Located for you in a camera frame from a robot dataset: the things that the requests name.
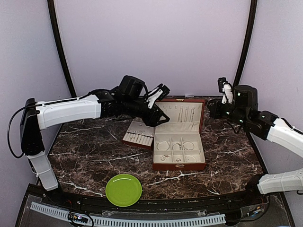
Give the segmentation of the jewelry tray brown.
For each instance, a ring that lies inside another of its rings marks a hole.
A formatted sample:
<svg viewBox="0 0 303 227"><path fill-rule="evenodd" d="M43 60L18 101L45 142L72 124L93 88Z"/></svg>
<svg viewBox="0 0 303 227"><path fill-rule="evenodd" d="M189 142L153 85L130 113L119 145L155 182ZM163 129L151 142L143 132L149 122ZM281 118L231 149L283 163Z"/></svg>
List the jewelry tray brown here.
<svg viewBox="0 0 303 227"><path fill-rule="evenodd" d="M131 121L122 142L127 145L153 150L154 127L146 126L142 119Z"/></svg>

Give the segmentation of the brown jewelry box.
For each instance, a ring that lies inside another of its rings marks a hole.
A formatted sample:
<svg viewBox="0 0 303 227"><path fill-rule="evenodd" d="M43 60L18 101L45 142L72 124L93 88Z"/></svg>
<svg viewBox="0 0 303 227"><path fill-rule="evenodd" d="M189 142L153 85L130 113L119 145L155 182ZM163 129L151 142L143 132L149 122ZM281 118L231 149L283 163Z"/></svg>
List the brown jewelry box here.
<svg viewBox="0 0 303 227"><path fill-rule="evenodd" d="M204 170L206 160L200 133L205 101L164 99L157 105L170 120L154 128L153 170Z"/></svg>

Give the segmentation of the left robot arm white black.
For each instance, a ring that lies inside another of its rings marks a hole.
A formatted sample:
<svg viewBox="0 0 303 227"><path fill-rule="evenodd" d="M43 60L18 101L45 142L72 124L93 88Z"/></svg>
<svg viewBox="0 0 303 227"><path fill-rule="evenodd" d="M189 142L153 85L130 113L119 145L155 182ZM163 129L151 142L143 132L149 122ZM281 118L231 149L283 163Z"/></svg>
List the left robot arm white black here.
<svg viewBox="0 0 303 227"><path fill-rule="evenodd" d="M95 89L84 96L49 102L37 102L30 98L9 121L8 148L12 148L11 123L18 113L22 113L19 126L22 153L19 156L13 153L13 156L17 159L26 156L42 187L49 192L49 200L56 206L63 206L67 196L58 189L59 183L45 153L41 131L67 122L121 115L141 118L146 126L156 127L170 120L156 104L169 92L170 89L164 84L148 91L144 81L125 75L120 84L111 90Z"/></svg>

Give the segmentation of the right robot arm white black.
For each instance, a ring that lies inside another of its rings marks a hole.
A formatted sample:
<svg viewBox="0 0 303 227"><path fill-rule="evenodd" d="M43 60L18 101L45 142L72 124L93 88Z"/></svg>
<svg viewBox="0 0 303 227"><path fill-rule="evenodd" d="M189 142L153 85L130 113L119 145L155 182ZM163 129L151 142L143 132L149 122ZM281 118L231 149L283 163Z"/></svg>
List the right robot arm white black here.
<svg viewBox="0 0 303 227"><path fill-rule="evenodd" d="M233 87L225 78L218 80L218 88L223 97L208 104L210 117L226 119L239 125L245 132L276 143L300 157L303 155L302 131L272 112L259 111L256 88L248 85ZM252 205L259 199L260 194L288 191L303 193L302 169L253 176L247 183L241 200L246 205Z"/></svg>

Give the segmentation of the green plate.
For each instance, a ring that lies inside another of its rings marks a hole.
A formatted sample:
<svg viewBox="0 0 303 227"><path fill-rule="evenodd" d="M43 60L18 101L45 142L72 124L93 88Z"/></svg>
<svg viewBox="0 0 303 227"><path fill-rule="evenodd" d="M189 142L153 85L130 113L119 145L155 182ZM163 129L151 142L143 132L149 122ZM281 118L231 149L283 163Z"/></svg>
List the green plate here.
<svg viewBox="0 0 303 227"><path fill-rule="evenodd" d="M140 181L129 174L112 177L105 189L106 198L115 206L129 207L134 205L142 195Z"/></svg>

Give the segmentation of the right black frame post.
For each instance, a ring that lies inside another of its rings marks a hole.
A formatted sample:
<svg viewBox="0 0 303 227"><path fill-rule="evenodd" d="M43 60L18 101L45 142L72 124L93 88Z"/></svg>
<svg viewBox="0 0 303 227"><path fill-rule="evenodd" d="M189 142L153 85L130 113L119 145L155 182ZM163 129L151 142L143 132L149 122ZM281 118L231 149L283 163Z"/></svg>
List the right black frame post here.
<svg viewBox="0 0 303 227"><path fill-rule="evenodd" d="M257 12L257 5L258 5L258 0L251 0L250 1L250 9L249 9L249 16L248 16L248 21L247 21L247 27L246 27L246 32L243 40L243 46L242 46L242 51L239 59L239 64L236 70L235 78L233 81L233 86L237 86L240 84L241 77L243 74L244 66L246 63L247 55L249 52L249 47L250 47L250 41L253 33L253 27L254 27L254 22L255 22L255 16Z"/></svg>

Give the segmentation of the black frame post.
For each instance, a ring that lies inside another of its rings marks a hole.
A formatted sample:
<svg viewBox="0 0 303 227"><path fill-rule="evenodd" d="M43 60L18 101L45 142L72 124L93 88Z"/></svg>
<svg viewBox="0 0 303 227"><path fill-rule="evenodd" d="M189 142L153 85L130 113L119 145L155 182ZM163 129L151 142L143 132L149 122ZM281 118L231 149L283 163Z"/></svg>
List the black frame post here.
<svg viewBox="0 0 303 227"><path fill-rule="evenodd" d="M249 16L248 16L248 21L247 21L247 27L246 27L246 32L243 40L243 46L242 46L242 51L239 59L239 64L236 70L235 78L233 81L233 86L237 86L240 84L241 77L243 74L244 66L246 63L247 55L249 52L249 47L250 47L250 41L253 33L253 27L254 27L254 22L255 22L255 16L257 12L257 5L258 5L258 0L251 0L250 1L250 9L249 9Z"/></svg>
<svg viewBox="0 0 303 227"><path fill-rule="evenodd" d="M47 5L48 5L48 11L49 11L49 17L50 17L50 21L51 21L53 36L54 36L54 40L55 40L55 44L56 44L56 49L57 49L60 64L62 67L65 82L67 84L71 97L76 97L76 91L75 91L75 88L74 88L74 85L72 82L72 78L70 75L70 71L68 68L67 60L65 57L65 53L64 53L64 49L63 49L63 45L62 45L62 41L61 41L54 0L47 0Z"/></svg>

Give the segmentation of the left black frame post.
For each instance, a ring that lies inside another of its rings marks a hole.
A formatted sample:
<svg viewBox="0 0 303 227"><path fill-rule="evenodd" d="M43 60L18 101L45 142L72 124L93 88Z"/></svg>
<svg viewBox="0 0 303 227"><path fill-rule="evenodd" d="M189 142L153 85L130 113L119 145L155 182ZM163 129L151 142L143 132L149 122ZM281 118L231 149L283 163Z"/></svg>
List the left black frame post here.
<svg viewBox="0 0 303 227"><path fill-rule="evenodd" d="M72 82L72 78L70 75L70 71L68 68L67 60L65 57L65 53L64 53L64 49L63 49L63 45L62 45L62 41L61 41L54 0L47 0L47 5L48 5L48 11L49 11L49 17L50 17L50 21L51 21L53 36L54 36L54 40L55 40L55 44L56 44L56 49L57 49L60 64L62 67L65 82L67 84L71 97L76 97L76 91L75 91L75 88L74 88L74 85Z"/></svg>

